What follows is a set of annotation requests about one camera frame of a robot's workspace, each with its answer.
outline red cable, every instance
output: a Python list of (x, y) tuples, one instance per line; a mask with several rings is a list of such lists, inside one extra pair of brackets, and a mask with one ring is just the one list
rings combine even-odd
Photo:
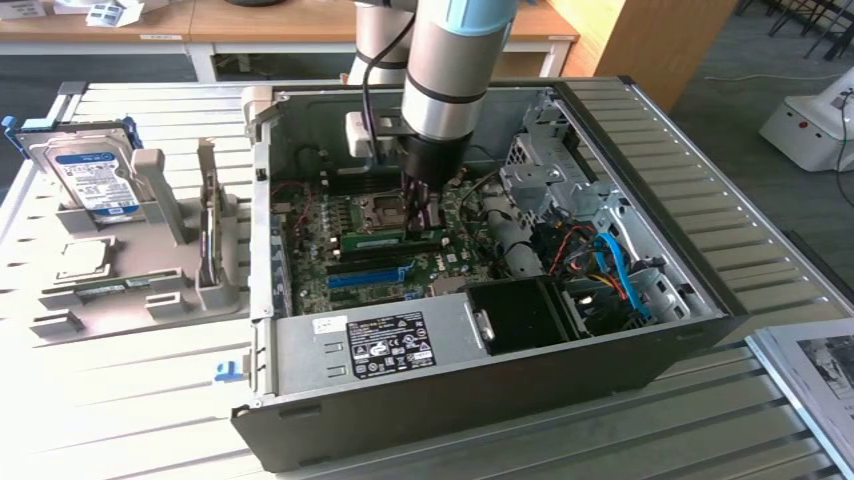
[(614, 289), (616, 290), (620, 300), (626, 300), (628, 298), (628, 295), (626, 295), (626, 291), (623, 290), (623, 287), (620, 286), (619, 282), (616, 281), (612, 275), (606, 274), (604, 276), (610, 280), (611, 284), (614, 285)]
[(558, 261), (560, 260), (560, 256), (563, 255), (563, 249), (566, 248), (567, 242), (570, 241), (570, 237), (572, 236), (572, 233), (575, 233), (582, 227), (579, 227), (578, 225), (572, 228), (570, 228), (570, 231), (566, 233), (566, 236), (563, 237), (563, 243), (560, 243), (560, 248), (558, 249), (558, 255), (555, 255), (555, 260), (554, 262), (551, 262), (551, 268), (548, 269), (548, 275), (551, 275), (555, 271), (555, 267), (558, 266)]
[(311, 211), (311, 205), (312, 205), (311, 189), (308, 188), (308, 184), (295, 182), (292, 180), (287, 180), (276, 186), (274, 191), (270, 193), (270, 196), (272, 197), (276, 193), (279, 193), (279, 190), (282, 190), (282, 188), (287, 187), (288, 185), (302, 187), (303, 190), (306, 191), (306, 210), (303, 210), (303, 214), (296, 220), (296, 225), (294, 225), (294, 230), (296, 231), (303, 221), (307, 220), (308, 212)]

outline hard drive label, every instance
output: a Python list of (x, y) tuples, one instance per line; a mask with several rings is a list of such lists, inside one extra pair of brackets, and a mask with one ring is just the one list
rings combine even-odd
[(119, 160), (109, 152), (59, 155), (63, 181), (83, 207), (97, 215), (124, 215), (139, 209), (128, 181), (116, 174)]
[(354, 375), (362, 380), (436, 364), (422, 312), (350, 322), (347, 339)]

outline green circuit board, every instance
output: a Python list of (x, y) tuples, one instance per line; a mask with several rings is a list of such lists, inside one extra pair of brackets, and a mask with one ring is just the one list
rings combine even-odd
[[(311, 201), (304, 188), (311, 189)], [(466, 283), (490, 280), (488, 263), (478, 254), (478, 248), (492, 248), (488, 229), (480, 223), (470, 222), (471, 235), (467, 235), (458, 215), (459, 202), (470, 188), (471, 182), (462, 182), (444, 192), (446, 229), (428, 232), (423, 240), (435, 244), (435, 251), (395, 256), (391, 260), (398, 268), (406, 268), (403, 282), (346, 288), (330, 288), (327, 283), (327, 267), (346, 263), (340, 260), (342, 248), (374, 242), (376, 245), (402, 242), (396, 240), (402, 238), (402, 229), (372, 223), (364, 214), (366, 199), (374, 200), (378, 195), (391, 197), (396, 192), (334, 196), (324, 193), (320, 185), (308, 184), (303, 190), (295, 186), (274, 196), (274, 212), (282, 215), (286, 225), (294, 314), (424, 298), (432, 295), (431, 285), (440, 279), (454, 278), (458, 282), (464, 279)], [(475, 204), (478, 197), (474, 193), (468, 204)], [(396, 212), (386, 212), (390, 213), (387, 218), (394, 220)]]

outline motherboard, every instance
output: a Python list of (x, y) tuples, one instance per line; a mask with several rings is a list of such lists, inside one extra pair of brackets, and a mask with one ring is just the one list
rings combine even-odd
[(463, 214), (463, 200), (472, 205), (480, 200), (472, 182), (459, 178), (448, 184), (446, 228), (416, 237), (404, 232), (399, 190), (388, 186), (391, 181), (340, 188), (334, 179), (332, 185), (322, 179), (284, 182), (274, 190), (294, 315), (454, 293), (495, 277), (486, 223)]

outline white slatted table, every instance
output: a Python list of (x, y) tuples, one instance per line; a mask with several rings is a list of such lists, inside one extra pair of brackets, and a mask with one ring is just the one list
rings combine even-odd
[[(757, 315), (717, 349), (679, 362), (641, 391), (282, 478), (838, 477), (741, 339), (758, 327), (851, 316), (850, 304), (643, 95), (615, 79), (570, 85)], [(91, 85), (65, 118), (131, 114), (145, 145), (167, 153), (179, 198), (199, 187), (193, 139), (218, 137), (220, 180), (248, 202), (242, 88)], [(29, 177), (24, 171), (4, 206), (7, 215), (16, 211), (0, 255), (5, 317), (32, 303), (20, 279), (61, 241), (49, 218), (55, 200), (37, 178), (23, 188)], [(16, 191), (24, 193), (20, 208)], [(246, 275), (248, 244), (242, 247)], [(244, 321), (230, 321), (29, 349), (20, 325), (0, 322), (8, 392), (0, 440), (16, 435), (0, 449), (0, 478), (272, 478), (227, 419), (246, 385), (208, 386), (218, 361), (250, 345), (248, 332)], [(29, 455), (20, 460), (20, 453)]]

